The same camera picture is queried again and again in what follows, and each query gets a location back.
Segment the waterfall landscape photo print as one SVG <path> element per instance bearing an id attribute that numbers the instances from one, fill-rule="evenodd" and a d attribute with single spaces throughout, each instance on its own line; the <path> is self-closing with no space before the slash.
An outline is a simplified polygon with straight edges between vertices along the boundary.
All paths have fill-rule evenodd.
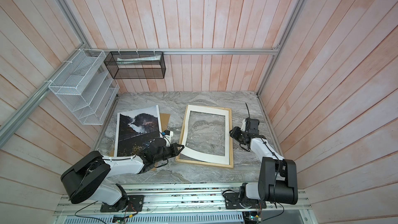
<path id="1" fill-rule="evenodd" d="M 118 113 L 114 156 L 133 156 L 160 137 L 161 120 L 157 105 Z"/>

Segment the white photo mat board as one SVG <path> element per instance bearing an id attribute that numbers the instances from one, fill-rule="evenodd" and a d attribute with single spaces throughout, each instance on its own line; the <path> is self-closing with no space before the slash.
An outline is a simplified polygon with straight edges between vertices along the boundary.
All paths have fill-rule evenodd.
<path id="1" fill-rule="evenodd" d="M 213 155 L 187 147 L 188 132 L 189 132 L 189 119 L 192 112 L 218 115 L 224 117 L 224 131 L 222 132 L 223 144 L 224 144 L 224 155 Z M 181 159 L 177 156 L 177 162 L 201 164 L 207 166 L 233 168 L 233 145 L 232 138 L 229 135 L 229 131 L 232 125 L 232 110 L 230 108 L 223 107 L 210 107 L 210 106 L 197 106 L 188 105 L 186 107 L 186 113 L 183 120 L 183 126 L 181 130 L 180 144 L 184 146 L 181 154 L 191 158 L 191 160 Z"/>

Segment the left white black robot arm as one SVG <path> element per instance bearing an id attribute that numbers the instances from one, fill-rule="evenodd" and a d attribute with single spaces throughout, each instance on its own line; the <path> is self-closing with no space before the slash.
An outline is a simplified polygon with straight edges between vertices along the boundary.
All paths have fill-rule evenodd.
<path id="1" fill-rule="evenodd" d="M 61 175 L 61 182 L 72 204 L 86 200 L 102 202 L 117 212 L 129 205 L 129 196 L 119 184 L 107 184 L 104 180 L 122 174 L 143 174 L 155 168 L 160 161 L 178 156 L 184 145 L 165 141 L 152 142 L 138 155 L 114 158 L 92 151 Z"/>

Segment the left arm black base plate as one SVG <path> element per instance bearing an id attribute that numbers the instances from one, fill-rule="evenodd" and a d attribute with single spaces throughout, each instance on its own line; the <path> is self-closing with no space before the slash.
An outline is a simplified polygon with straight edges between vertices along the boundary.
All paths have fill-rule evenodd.
<path id="1" fill-rule="evenodd" d="M 103 203 L 100 212 L 110 213 L 110 212 L 141 212 L 144 204 L 144 195 L 128 195 L 122 197 L 114 205 L 108 205 Z"/>

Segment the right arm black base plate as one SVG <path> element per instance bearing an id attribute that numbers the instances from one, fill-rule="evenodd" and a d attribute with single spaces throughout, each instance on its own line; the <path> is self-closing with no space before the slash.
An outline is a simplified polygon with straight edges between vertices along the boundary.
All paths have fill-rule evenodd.
<path id="1" fill-rule="evenodd" d="M 266 202 L 241 196 L 239 192 L 226 190 L 222 192 L 226 209 L 256 208 L 265 209 Z"/>

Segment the brown cardboard backing board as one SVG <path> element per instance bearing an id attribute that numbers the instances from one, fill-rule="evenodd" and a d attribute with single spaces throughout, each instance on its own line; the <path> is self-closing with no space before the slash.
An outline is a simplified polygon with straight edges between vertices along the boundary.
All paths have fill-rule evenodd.
<path id="1" fill-rule="evenodd" d="M 170 132 L 167 130 L 167 128 L 168 128 L 168 123 L 169 123 L 169 119 L 170 119 L 170 115 L 169 115 L 169 114 L 160 113 L 160 120 L 161 120 L 161 138 L 164 138 L 164 139 L 166 140 L 166 142 L 167 142 L 167 145 L 166 145 L 166 146 L 169 146 L 169 145 L 170 145 L 170 140 L 171 140 L 171 138 L 170 138 Z M 114 150 L 115 150 L 115 147 L 114 147 L 113 151 L 110 152 L 111 155 L 114 155 L 114 153 L 115 153 Z M 154 170 L 155 168 L 158 168 L 158 167 L 159 167 L 159 165 L 158 165 L 158 162 L 157 162 L 157 163 L 154 164 L 154 167 L 149 167 L 149 169 L 150 169 L 150 170 Z"/>

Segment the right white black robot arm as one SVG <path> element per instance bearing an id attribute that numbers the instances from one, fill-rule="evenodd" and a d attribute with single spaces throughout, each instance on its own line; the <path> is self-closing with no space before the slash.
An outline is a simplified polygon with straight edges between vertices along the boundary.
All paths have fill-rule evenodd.
<path id="1" fill-rule="evenodd" d="M 238 199 L 244 207 L 260 202 L 295 205 L 298 201 L 296 164 L 278 154 L 262 135 L 250 134 L 239 127 L 230 131 L 230 137 L 248 151 L 253 151 L 261 162 L 257 183 L 243 183 Z"/>

